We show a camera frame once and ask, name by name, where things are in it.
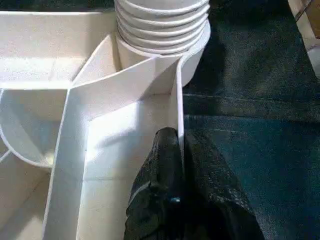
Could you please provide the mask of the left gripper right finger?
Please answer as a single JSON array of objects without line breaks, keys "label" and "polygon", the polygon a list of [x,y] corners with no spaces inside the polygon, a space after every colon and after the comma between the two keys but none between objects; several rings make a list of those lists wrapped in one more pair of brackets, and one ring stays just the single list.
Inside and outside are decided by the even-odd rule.
[{"label": "left gripper right finger", "polygon": [[189,229],[197,240],[263,240],[238,178],[205,130],[184,134]]}]

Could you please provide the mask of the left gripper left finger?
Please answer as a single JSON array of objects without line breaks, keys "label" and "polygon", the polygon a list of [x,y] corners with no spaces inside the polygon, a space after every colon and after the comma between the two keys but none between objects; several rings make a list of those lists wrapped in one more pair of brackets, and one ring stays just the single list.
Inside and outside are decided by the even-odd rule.
[{"label": "left gripper left finger", "polygon": [[181,240],[184,176],[177,131],[158,130],[132,184],[126,209],[125,240]]}]

